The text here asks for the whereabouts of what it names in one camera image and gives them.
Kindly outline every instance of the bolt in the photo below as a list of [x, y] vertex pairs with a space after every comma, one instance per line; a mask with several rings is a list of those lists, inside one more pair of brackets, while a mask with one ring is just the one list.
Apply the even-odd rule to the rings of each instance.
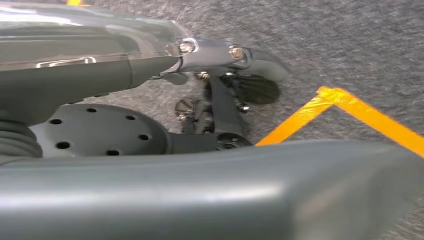
[[234, 60], [242, 59], [245, 56], [245, 53], [243, 52], [243, 48], [237, 45], [230, 46], [228, 53], [231, 55], [231, 57]]
[[179, 45], [179, 50], [182, 53], [191, 53], [196, 49], [196, 45], [194, 42], [185, 41]]
[[238, 107], [238, 110], [243, 114], [246, 114], [247, 112], [249, 112], [250, 109], [251, 108], [247, 105], [242, 105]]
[[197, 74], [197, 77], [201, 80], [207, 80], [209, 78], [209, 74], [205, 71], [202, 71], [199, 74]]
[[186, 120], [187, 116], [184, 115], [184, 114], [181, 114], [177, 118], [178, 118], [179, 121], [184, 121], [184, 120]]

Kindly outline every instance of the yellow floor tape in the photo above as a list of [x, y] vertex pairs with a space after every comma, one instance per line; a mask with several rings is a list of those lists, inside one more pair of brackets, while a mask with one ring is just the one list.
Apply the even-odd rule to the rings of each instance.
[[84, 0], [66, 0], [66, 5], [69, 6], [89, 6], [84, 3]]
[[316, 97], [287, 118], [256, 146], [281, 143], [331, 106], [343, 109], [389, 139], [424, 158], [424, 137], [384, 115], [348, 91], [326, 86], [318, 89]]

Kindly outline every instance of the hole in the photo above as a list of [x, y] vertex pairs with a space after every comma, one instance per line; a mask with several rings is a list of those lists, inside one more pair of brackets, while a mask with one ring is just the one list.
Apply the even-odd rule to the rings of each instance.
[[60, 120], [60, 119], [52, 119], [52, 120], [50, 120], [50, 123], [51, 124], [54, 124], [54, 125], [58, 125], [58, 124], [61, 124], [62, 123], [62, 120]]
[[235, 149], [235, 148], [237, 148], [237, 146], [234, 145], [234, 144], [231, 144], [231, 143], [225, 143], [224, 148], [225, 149]]
[[138, 135], [138, 138], [139, 139], [141, 139], [141, 140], [149, 140], [150, 139], [150, 137], [149, 136], [147, 136], [147, 135]]
[[108, 150], [106, 152], [106, 155], [108, 155], [108, 156], [118, 156], [119, 154], [120, 154], [120, 152], [117, 151], [117, 150]]
[[58, 149], [68, 149], [71, 147], [71, 144], [67, 141], [61, 141], [56, 143], [56, 148]]

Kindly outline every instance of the gray plastic panel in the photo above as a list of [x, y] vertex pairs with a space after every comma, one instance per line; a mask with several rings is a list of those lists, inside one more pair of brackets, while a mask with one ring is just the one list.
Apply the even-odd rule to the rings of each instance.
[[0, 239], [372, 240], [423, 192], [391, 144], [300, 141], [0, 167]]

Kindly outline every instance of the gray carpet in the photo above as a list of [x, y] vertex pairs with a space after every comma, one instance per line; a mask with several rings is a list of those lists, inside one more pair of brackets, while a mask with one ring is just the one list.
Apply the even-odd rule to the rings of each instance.
[[[196, 36], [270, 51], [289, 64], [294, 75], [281, 84], [279, 102], [253, 106], [246, 116], [253, 141], [323, 85], [347, 89], [424, 134], [423, 0], [97, 0], [96, 5], [176, 20]], [[174, 86], [158, 80], [88, 102], [141, 111], [176, 132], [175, 101], [199, 90], [196, 81]], [[330, 109], [291, 139], [322, 138], [388, 141], [338, 109]], [[424, 239], [424, 199], [382, 239]]]

